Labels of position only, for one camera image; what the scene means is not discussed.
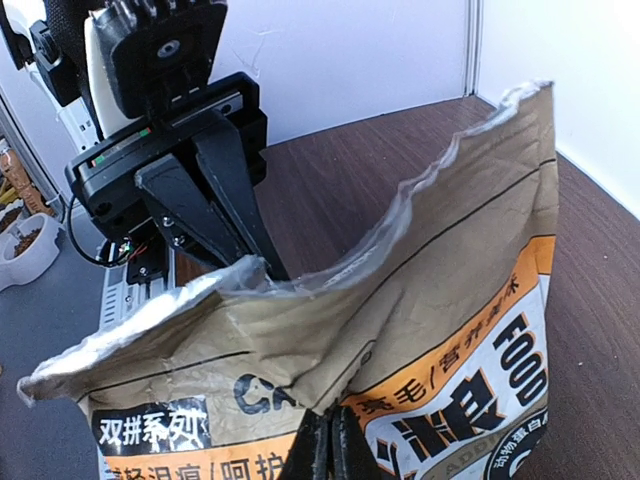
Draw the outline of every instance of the black cable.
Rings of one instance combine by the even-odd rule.
[[[76,251],[82,258],[84,258],[87,262],[92,263],[93,265],[97,265],[99,267],[104,267],[104,268],[113,268],[113,267],[119,266],[120,263],[122,263],[129,256],[129,252],[123,253],[122,255],[120,255],[119,258],[117,258],[113,262],[104,262],[102,260],[96,260],[95,258],[91,257],[91,255],[87,255],[84,252],[84,250],[80,248],[80,245],[78,245],[78,241],[76,240],[76,237],[73,234],[73,225],[71,222],[71,217],[73,217],[73,204],[75,202],[76,202],[76,195],[74,193],[71,195],[71,203],[69,204],[69,208],[67,209],[67,230],[69,231],[69,238],[71,239],[73,248],[76,249]]]

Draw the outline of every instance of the brown paper bag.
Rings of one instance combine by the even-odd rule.
[[[122,478],[277,478],[305,412],[337,405],[381,478],[511,478],[547,423],[552,104],[550,84],[511,92],[335,268],[274,285],[245,258],[19,392],[76,401]]]

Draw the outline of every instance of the wooden table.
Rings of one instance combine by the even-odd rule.
[[[401,180],[491,110],[477,98],[453,100],[268,149],[257,196],[290,274],[334,264],[380,219]],[[518,478],[640,478],[640,226],[566,161],[560,176],[550,427]],[[179,261],[182,283],[203,272]]]

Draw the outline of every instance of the gray floor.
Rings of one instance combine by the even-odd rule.
[[[93,252],[99,237],[86,219],[76,224]],[[0,293],[0,480],[98,478],[95,441],[75,404],[59,400],[29,409],[16,383],[97,330],[103,276],[64,238],[60,257],[41,278]]]

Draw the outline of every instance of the brown kibble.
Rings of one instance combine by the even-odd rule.
[[[33,242],[36,241],[36,238],[38,238],[38,235],[40,235],[41,231],[42,230],[39,228],[31,232],[29,235],[20,237],[20,243],[16,245],[16,249],[15,249],[16,258],[22,255],[24,252],[26,252],[29,249],[29,247],[33,244]]]
[[[0,233],[4,232],[20,216],[20,209],[14,208],[0,220]]]

